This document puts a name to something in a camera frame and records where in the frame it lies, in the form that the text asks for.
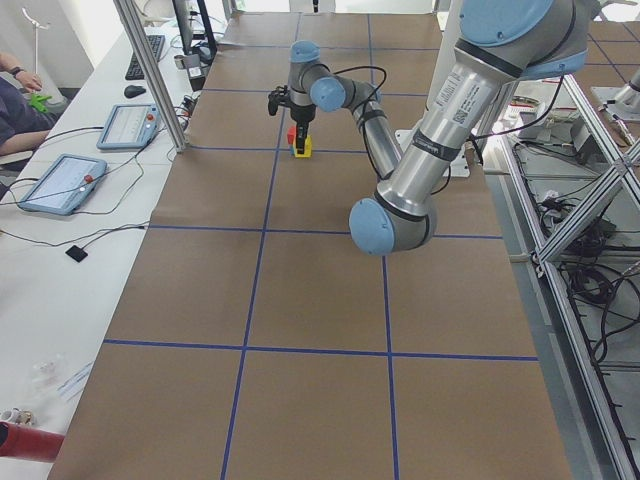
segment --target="person's arm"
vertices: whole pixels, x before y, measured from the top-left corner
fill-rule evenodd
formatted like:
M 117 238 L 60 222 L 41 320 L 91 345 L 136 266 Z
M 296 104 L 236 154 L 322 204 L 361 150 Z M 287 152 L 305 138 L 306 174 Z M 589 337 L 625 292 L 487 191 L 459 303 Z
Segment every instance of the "person's arm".
M 10 53 L 0 52 L 0 72 L 12 72 L 13 78 L 18 80 L 27 92 L 39 92 L 42 90 L 42 80 L 40 77 L 31 72 L 27 72 L 22 68 L 20 61 Z
M 47 138 L 49 130 L 41 132 L 18 133 L 0 146 L 0 155 L 34 150 Z

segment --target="green object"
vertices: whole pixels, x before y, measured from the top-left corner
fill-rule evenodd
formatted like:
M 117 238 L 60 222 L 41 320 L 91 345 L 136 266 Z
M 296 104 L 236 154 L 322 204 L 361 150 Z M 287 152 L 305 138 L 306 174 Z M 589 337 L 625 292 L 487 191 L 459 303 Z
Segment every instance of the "green object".
M 49 100 L 51 95 L 40 95 L 39 93 L 32 93 L 29 98 L 29 105 L 38 110 L 41 113 L 47 113 L 49 110 L 45 107 L 44 103 Z

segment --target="hand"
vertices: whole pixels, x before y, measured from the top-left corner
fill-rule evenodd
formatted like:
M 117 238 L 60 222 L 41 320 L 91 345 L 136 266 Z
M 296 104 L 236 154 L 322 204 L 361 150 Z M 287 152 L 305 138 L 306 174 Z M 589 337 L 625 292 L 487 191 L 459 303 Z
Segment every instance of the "hand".
M 23 70 L 18 72 L 15 78 L 29 93 L 39 92 L 42 90 L 42 80 L 36 73 L 26 72 Z

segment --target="computer mouse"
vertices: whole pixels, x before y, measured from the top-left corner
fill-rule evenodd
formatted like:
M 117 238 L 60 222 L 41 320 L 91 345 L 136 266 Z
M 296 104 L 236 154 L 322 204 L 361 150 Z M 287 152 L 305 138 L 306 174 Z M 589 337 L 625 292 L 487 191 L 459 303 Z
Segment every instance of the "computer mouse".
M 138 95 L 142 95 L 146 91 L 147 89 L 140 85 L 128 85 L 124 89 L 124 96 L 127 98 L 133 98 L 137 97 Z

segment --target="person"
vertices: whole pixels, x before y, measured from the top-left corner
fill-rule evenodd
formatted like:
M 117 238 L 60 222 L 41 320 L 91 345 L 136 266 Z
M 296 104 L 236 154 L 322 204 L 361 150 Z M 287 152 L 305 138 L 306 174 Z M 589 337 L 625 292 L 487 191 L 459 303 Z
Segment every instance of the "person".
M 42 90 L 42 80 L 22 68 L 9 53 L 0 52 L 0 72 L 9 72 L 29 93 Z M 29 106 L 20 90 L 0 77 L 0 155 L 37 148 L 55 119 Z

